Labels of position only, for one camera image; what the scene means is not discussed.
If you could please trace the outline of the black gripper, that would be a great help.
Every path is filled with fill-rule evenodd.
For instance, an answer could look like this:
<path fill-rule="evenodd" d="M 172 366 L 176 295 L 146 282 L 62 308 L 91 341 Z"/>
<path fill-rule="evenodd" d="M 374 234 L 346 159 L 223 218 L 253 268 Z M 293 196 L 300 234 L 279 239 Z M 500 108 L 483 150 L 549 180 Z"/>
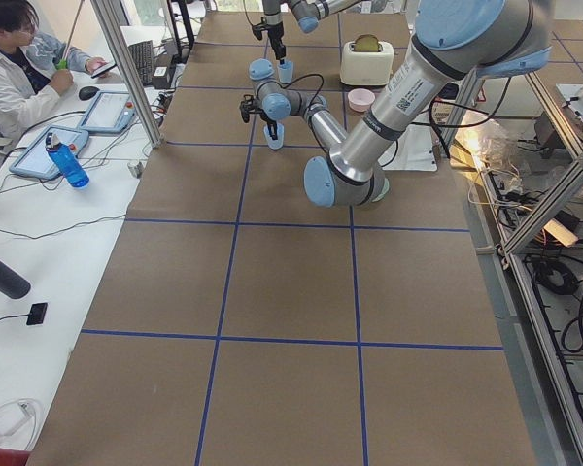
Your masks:
<path fill-rule="evenodd" d="M 264 16 L 263 25 L 268 39 L 272 44 L 275 58 L 284 64 L 287 56 L 286 46 L 283 44 L 283 20 L 281 16 Z"/>
<path fill-rule="evenodd" d="M 268 141 L 278 141 L 278 122 L 275 119 L 272 119 L 264 109 L 259 109 L 258 114 L 261 120 L 266 123 L 266 139 Z"/>

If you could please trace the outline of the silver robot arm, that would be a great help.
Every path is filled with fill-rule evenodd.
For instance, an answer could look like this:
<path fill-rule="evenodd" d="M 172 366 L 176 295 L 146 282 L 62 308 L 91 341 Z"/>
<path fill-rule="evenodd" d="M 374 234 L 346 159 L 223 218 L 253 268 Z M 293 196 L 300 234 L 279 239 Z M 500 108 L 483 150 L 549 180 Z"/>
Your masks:
<path fill-rule="evenodd" d="M 417 115 L 451 82 L 524 75 L 550 56 L 552 1 L 422 1 L 403 64 L 351 132 L 345 132 L 318 92 L 288 89 L 267 59 L 249 66 L 254 92 L 240 104 L 243 120 L 258 115 L 270 142 L 277 124 L 302 117 L 326 155 L 310 159 L 304 190 L 321 207 L 355 206 L 389 190 L 378 160 Z"/>
<path fill-rule="evenodd" d="M 319 22 L 331 15 L 347 10 L 358 4 L 355 0 L 265 0 L 262 1 L 263 15 L 260 22 L 251 26 L 254 37 L 258 40 L 266 34 L 275 58 L 280 64 L 286 62 L 286 46 L 283 43 L 285 28 L 281 6 L 286 4 L 296 22 L 304 33 L 314 31 Z"/>

